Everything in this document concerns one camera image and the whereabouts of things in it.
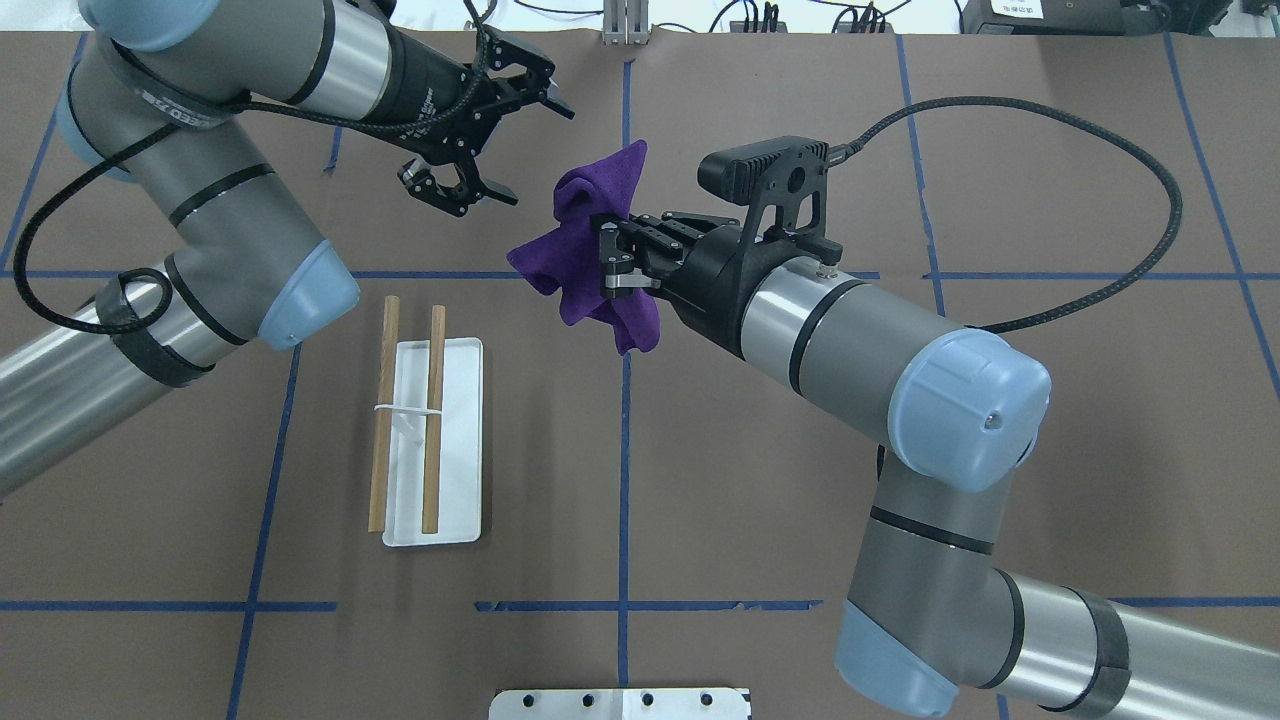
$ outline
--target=wooden stick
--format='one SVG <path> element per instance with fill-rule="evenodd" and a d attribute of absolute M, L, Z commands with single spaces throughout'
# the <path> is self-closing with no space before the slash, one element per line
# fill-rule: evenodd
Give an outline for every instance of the wooden stick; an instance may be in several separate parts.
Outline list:
<path fill-rule="evenodd" d="M 399 297 L 383 301 L 383 359 L 378 369 L 378 404 L 394 400 L 396 343 L 399 342 Z M 374 414 L 374 474 L 369 483 L 369 532 L 387 529 L 387 475 L 392 461 L 392 411 Z"/>
<path fill-rule="evenodd" d="M 426 406 L 443 410 L 444 305 L 431 306 L 431 356 L 426 369 Z M 422 534 L 440 532 L 440 427 L 442 415 L 426 416 L 426 462 L 422 464 Z"/>

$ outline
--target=light blue joint cap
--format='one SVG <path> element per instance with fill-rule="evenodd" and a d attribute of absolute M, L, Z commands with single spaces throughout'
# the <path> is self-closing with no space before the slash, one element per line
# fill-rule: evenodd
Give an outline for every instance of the light blue joint cap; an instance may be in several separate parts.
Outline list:
<path fill-rule="evenodd" d="M 262 318 L 257 336 L 288 350 L 360 302 L 360 286 L 328 240 L 307 255 Z"/>
<path fill-rule="evenodd" d="M 952 331 L 908 364 L 888 405 L 888 439 L 908 468 L 965 492 L 997 483 L 1029 452 L 1048 370 L 986 331 Z"/>
<path fill-rule="evenodd" d="M 845 600 L 836 670 L 855 691 L 905 715 L 942 717 L 960 694 L 951 680 Z"/>
<path fill-rule="evenodd" d="M 78 0 L 93 29 L 138 53 L 159 53 L 192 36 L 221 0 Z"/>
<path fill-rule="evenodd" d="M 54 123 L 58 126 L 58 135 L 63 137 L 63 142 L 72 149 L 72 152 L 77 158 L 90 165 L 96 165 L 104 160 L 97 150 L 93 150 L 93 146 L 88 143 L 84 133 L 81 132 L 79 126 L 76 123 L 76 115 L 72 114 L 72 102 L 67 97 L 65 87 L 63 87 L 61 97 L 58 99 L 58 109 L 54 110 Z M 138 182 L 128 170 L 119 167 L 108 170 L 106 177 L 124 182 Z"/>

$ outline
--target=purple towel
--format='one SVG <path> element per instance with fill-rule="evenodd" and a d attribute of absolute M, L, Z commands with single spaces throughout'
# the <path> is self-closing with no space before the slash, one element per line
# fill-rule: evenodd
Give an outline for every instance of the purple towel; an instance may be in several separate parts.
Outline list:
<path fill-rule="evenodd" d="M 554 214 L 561 225 L 507 254 L 511 266 L 538 292 L 563 291 L 564 324 L 593 318 L 613 325 L 618 355 L 632 347 L 648 352 L 658 345 L 658 306 L 640 290 L 618 300 L 600 296 L 600 246 L 591 232 L 591 215 L 627 217 L 648 149 L 637 140 L 603 160 L 564 173 L 556 183 Z"/>

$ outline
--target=coiled black cable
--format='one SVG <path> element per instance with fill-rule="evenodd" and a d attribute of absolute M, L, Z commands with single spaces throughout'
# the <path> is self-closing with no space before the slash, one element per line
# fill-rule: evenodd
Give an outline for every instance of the coiled black cable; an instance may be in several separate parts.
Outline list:
<path fill-rule="evenodd" d="M 1156 263 L 1169 251 L 1170 246 L 1174 243 L 1174 238 L 1178 237 L 1178 228 L 1183 222 L 1183 193 L 1178 187 L 1178 181 L 1174 179 L 1172 173 L 1170 173 L 1158 160 L 1156 160 L 1149 152 L 1135 145 L 1134 142 L 1125 140 L 1124 137 L 1101 127 L 1083 118 L 1078 118 L 1070 113 L 1065 113 L 1056 108 L 1050 108 L 1048 105 L 1041 105 L 1039 102 L 1032 102 L 1029 100 L 1018 100 L 1015 97 L 992 97 L 986 95 L 977 96 L 959 96 L 959 97 L 940 97 L 937 100 L 925 100 L 923 102 L 915 102 L 914 105 L 908 105 L 901 110 L 887 115 L 874 126 L 872 126 L 867 132 L 860 135 L 856 140 L 849 143 L 849 155 L 855 155 L 867 146 L 867 143 L 879 135 L 884 128 L 892 126 L 893 123 L 914 115 L 916 113 L 923 113 L 924 110 L 934 110 L 938 108 L 956 108 L 956 106 L 991 106 L 991 108 L 1011 108 L 1014 110 L 1023 110 L 1025 113 L 1033 113 L 1037 115 L 1043 115 L 1046 118 L 1065 123 L 1074 128 L 1082 129 L 1097 138 L 1105 140 L 1111 145 L 1115 145 L 1120 150 L 1124 150 L 1139 163 L 1147 167 L 1160 184 L 1164 186 L 1165 192 L 1169 193 L 1169 223 L 1165 225 L 1165 233 L 1156 242 L 1156 246 L 1147 254 L 1146 258 L 1138 263 L 1132 270 L 1125 273 L 1120 279 L 1096 290 L 1083 297 L 1071 300 L 1070 302 L 1064 302 L 1056 307 L 1051 307 L 1042 313 L 1036 313 L 1034 315 L 1027 315 L 1024 318 L 1018 318 L 1015 320 L 1006 320 L 1004 323 L 995 323 L 989 325 L 982 325 L 980 329 L 992 333 L 1007 333 L 1012 331 L 1020 331 L 1030 328 L 1034 325 L 1041 325 L 1051 320 L 1057 320 L 1065 318 L 1073 313 L 1079 313 L 1085 307 L 1097 305 L 1103 300 L 1116 295 L 1124 288 L 1132 286 L 1138 281 L 1138 278 L 1147 274 Z"/>
<path fill-rule="evenodd" d="M 360 120 L 351 120 L 347 118 L 339 118 L 335 115 L 325 115 L 323 113 L 312 113 L 308 110 L 300 110 L 289 105 L 276 105 L 273 102 L 232 102 L 223 105 L 221 108 L 229 113 L 242 113 L 244 110 L 257 110 L 262 113 L 274 113 L 278 115 L 288 115 L 291 118 L 298 118 L 302 120 L 310 120 L 330 126 L 340 126 L 344 128 L 351 128 L 357 132 L 367 133 L 406 133 L 419 129 L 428 128 L 430 126 L 442 123 L 456 117 L 458 113 L 463 111 L 471 100 L 475 97 L 476 92 L 480 91 L 480 82 L 485 77 L 485 67 L 489 63 L 489 37 L 484 31 L 484 23 L 480 18 L 480 13 L 476 10 L 472 0 L 462 0 L 467 6 L 467 12 L 471 14 L 471 20 L 475 23 L 476 28 L 476 55 L 471 64 L 470 78 L 467 79 L 466 87 L 458 99 L 447 110 L 436 113 L 429 118 L 422 118 L 419 120 L 396 123 L 396 124 L 380 124 L 380 123 L 365 123 Z M 14 243 L 13 251 L 13 282 L 18 290 L 18 297 L 22 299 L 23 304 L 27 305 L 35 314 L 40 315 L 45 320 L 55 325 L 60 325 L 72 331 L 78 331 L 91 334 L 127 334 L 132 332 L 141 331 L 143 328 L 151 327 L 169 309 L 173 302 L 173 283 L 165 277 L 164 273 L 154 268 L 137 268 L 119 274 L 120 283 L 129 283 L 136 281 L 151 282 L 160 286 L 160 302 L 154 310 L 147 313 L 145 316 L 137 320 L 131 320 L 127 323 L 118 324 L 99 324 L 99 323 L 86 323 L 83 320 L 77 320 L 68 315 L 58 313 L 49 305 L 45 305 L 37 296 L 35 290 L 31 287 L 31 278 L 27 272 L 27 261 L 31 256 L 31 247 L 36 241 L 36 233 L 40 232 L 41 225 L 58 211 L 68 200 L 70 200 L 77 192 L 84 190 L 91 182 L 106 174 L 111 168 L 124 163 L 125 160 L 138 155 L 140 152 L 155 146 L 161 140 L 169 137 L 170 135 L 178 132 L 180 128 L 175 124 L 166 124 L 151 135 L 143 137 L 142 140 L 129 145 L 128 147 L 115 152 L 110 158 L 104 159 L 101 163 L 93 165 L 74 181 L 67 184 L 67 187 L 58 191 L 52 197 L 45 201 L 27 220 L 23 225 L 22 233 L 18 241 Z"/>

